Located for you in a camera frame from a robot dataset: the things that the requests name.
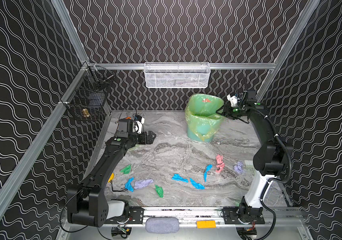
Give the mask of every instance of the green plastic bag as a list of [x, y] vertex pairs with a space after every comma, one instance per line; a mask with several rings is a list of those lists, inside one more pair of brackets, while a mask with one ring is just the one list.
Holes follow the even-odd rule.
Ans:
[[163, 197], [163, 188], [155, 185], [155, 191], [158, 193], [159, 197]]
[[123, 174], [129, 174], [131, 171], [131, 164], [128, 165], [127, 167], [123, 168], [120, 172]]
[[223, 116], [216, 114], [216, 110], [223, 105], [224, 101], [215, 96], [192, 95], [185, 108], [187, 136], [192, 140], [210, 142], [224, 119]]

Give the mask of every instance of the wire basket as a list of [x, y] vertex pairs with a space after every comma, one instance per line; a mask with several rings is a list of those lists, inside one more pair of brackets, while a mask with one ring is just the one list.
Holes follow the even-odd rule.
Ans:
[[88, 76], [92, 82], [96, 92], [109, 88], [114, 81], [115, 74], [101, 66], [90, 66], [91, 76]]
[[65, 106], [70, 115], [78, 121], [103, 121], [103, 106], [106, 102], [104, 90], [96, 91], [91, 76], [84, 76], [75, 88]]
[[147, 88], [206, 88], [209, 63], [145, 63]]

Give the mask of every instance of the crumpled paper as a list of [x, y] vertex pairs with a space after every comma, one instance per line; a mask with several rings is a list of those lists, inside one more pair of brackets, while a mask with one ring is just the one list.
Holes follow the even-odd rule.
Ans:
[[216, 172], [217, 173], [220, 173], [223, 169], [224, 169], [224, 166], [225, 166], [225, 164], [224, 164], [224, 162], [223, 162], [223, 156], [222, 155], [220, 155], [220, 154], [218, 154], [217, 156], [216, 156], [216, 161], [217, 161], [217, 165], [216, 165], [216, 168], [219, 168], [219, 169], [217, 169], [216, 170]]
[[244, 173], [244, 170], [242, 169], [243, 163], [242, 162], [238, 162], [237, 165], [233, 166], [233, 170], [235, 170], [235, 172], [242, 174]]
[[131, 182], [132, 182], [133, 180], [134, 180], [133, 177], [130, 178], [130, 179], [127, 181], [126, 185], [125, 185], [125, 188], [126, 188], [127, 190], [131, 191], [131, 192], [134, 191], [134, 189], [133, 189], [132, 186], [131, 186]]
[[155, 191], [158, 193], [159, 197], [163, 197], [163, 188], [155, 185]]
[[203, 185], [200, 183], [195, 182], [192, 178], [190, 178], [191, 184], [196, 188], [196, 189], [205, 189]]
[[174, 174], [171, 179], [175, 181], [188, 182], [188, 179], [182, 178], [179, 174]]
[[129, 174], [130, 171], [131, 171], [131, 164], [123, 168], [120, 172], [122, 172], [123, 174]]
[[148, 186], [152, 182], [154, 182], [154, 180], [152, 180], [152, 179], [135, 181], [134, 189], [144, 188], [144, 187]]
[[212, 168], [212, 164], [208, 165], [206, 168], [205, 168], [205, 172], [204, 172], [204, 181], [206, 182], [207, 181], [207, 172], [209, 170], [211, 170]]

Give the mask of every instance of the white wire basket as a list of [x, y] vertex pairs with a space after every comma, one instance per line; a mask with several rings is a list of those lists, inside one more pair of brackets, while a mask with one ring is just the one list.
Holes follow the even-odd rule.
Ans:
[[145, 63], [147, 88], [206, 88], [209, 63]]

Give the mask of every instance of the green crumpled paper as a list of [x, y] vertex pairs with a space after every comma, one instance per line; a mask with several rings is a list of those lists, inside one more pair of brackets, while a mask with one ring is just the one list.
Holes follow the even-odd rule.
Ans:
[[163, 188], [155, 185], [155, 191], [158, 193], [159, 197], [163, 197]]
[[130, 171], [131, 171], [131, 164], [123, 168], [120, 172], [122, 172], [123, 174], [129, 174]]

